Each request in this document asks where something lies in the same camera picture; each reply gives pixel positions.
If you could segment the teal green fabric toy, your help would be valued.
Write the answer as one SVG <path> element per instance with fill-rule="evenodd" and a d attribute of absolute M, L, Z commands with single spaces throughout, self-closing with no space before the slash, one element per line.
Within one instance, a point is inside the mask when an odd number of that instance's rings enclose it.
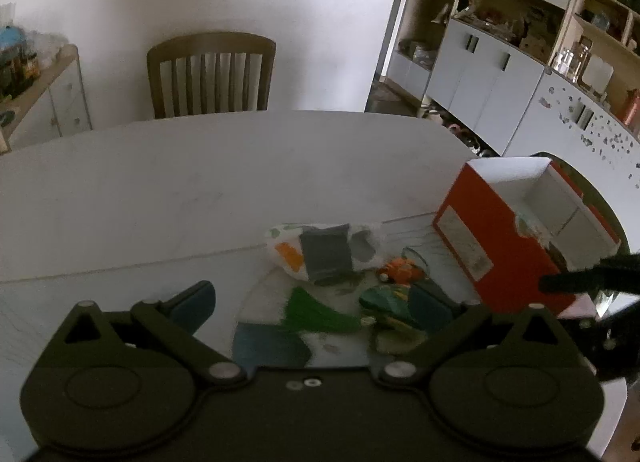
<path fill-rule="evenodd" d="M 366 289 L 359 297 L 363 309 L 380 315 L 394 315 L 397 319 L 409 319 L 410 287 L 397 284 L 381 284 Z"/>

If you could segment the orange toy figure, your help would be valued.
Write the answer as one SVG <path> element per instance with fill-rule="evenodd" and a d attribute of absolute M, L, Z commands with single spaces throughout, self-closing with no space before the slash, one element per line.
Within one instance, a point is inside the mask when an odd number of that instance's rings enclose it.
<path fill-rule="evenodd" d="M 411 285 L 414 282 L 421 281 L 426 278 L 425 271 L 412 260 L 404 257 L 396 257 L 386 263 L 376 273 L 378 280 L 383 283 L 392 283 L 399 285 Z"/>

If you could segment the red white cardboard box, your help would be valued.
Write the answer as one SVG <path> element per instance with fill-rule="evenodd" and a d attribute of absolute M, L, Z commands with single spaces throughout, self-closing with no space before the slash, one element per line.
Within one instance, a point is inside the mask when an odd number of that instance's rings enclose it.
<path fill-rule="evenodd" d="M 541 304 L 559 315 L 576 295 L 544 294 L 541 277 L 590 268 L 628 247 L 600 193 L 548 157 L 467 162 L 434 227 L 480 300 L 498 313 Z"/>

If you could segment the white patchwork cloth bag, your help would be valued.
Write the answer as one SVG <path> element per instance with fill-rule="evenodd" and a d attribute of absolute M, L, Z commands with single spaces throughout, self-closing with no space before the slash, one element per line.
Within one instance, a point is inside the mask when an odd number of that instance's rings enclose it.
<path fill-rule="evenodd" d="M 273 263 L 304 282 L 328 281 L 385 263 L 380 223 L 287 223 L 268 229 L 265 243 Z"/>

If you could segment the copper bottle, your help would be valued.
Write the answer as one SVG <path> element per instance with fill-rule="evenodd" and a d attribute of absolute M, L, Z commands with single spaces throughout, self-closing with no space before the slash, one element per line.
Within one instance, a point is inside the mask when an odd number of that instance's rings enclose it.
<path fill-rule="evenodd" d="M 634 131 L 639 125 L 639 113 L 640 113 L 640 91 L 638 88 L 629 90 L 627 92 L 627 98 L 620 109 L 618 119 L 628 129 Z"/>

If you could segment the white curved sticker cabinet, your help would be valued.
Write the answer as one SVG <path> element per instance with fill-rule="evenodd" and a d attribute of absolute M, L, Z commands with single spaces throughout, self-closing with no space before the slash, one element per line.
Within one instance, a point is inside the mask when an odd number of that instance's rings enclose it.
<path fill-rule="evenodd" d="M 630 249 L 639 249 L 639 141 L 563 76 L 546 70 L 518 123 L 506 156 L 548 153 L 577 169 L 620 221 Z"/>

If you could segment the glass jar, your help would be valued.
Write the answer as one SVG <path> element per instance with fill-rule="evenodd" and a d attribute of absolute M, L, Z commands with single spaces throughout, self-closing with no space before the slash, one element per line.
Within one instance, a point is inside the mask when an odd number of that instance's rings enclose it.
<path fill-rule="evenodd" d="M 570 66 L 572 66 L 573 58 L 574 53 L 570 48 L 562 48 L 555 53 L 551 64 L 552 70 L 561 76 L 567 77 L 570 73 Z"/>

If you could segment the white drawer sideboard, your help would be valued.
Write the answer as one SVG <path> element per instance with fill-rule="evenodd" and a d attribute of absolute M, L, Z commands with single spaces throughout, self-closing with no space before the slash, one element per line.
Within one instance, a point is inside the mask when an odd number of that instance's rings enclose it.
<path fill-rule="evenodd" d="M 79 51 L 66 44 L 21 96 L 1 103 L 1 153 L 93 130 Z"/>

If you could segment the dark wooden chair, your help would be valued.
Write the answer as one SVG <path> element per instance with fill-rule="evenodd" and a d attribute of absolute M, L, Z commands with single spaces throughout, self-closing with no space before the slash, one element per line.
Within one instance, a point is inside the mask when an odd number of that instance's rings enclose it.
<path fill-rule="evenodd" d="M 146 54 L 154 117 L 267 110 L 277 44 L 249 32 L 200 32 Z"/>

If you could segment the light blue cabinet unit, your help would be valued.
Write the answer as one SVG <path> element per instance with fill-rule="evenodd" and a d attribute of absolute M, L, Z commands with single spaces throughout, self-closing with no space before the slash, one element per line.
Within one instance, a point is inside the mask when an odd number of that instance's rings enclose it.
<path fill-rule="evenodd" d="M 382 83 L 498 154 L 559 54 L 574 0 L 396 0 Z"/>

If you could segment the blue globe toy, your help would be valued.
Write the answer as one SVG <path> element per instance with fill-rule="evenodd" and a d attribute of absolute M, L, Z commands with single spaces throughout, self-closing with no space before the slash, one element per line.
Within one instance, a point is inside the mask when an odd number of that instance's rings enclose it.
<path fill-rule="evenodd" d="M 24 32 L 16 26 L 4 26 L 0 30 L 0 51 L 10 51 L 13 48 L 21 47 L 25 42 Z"/>

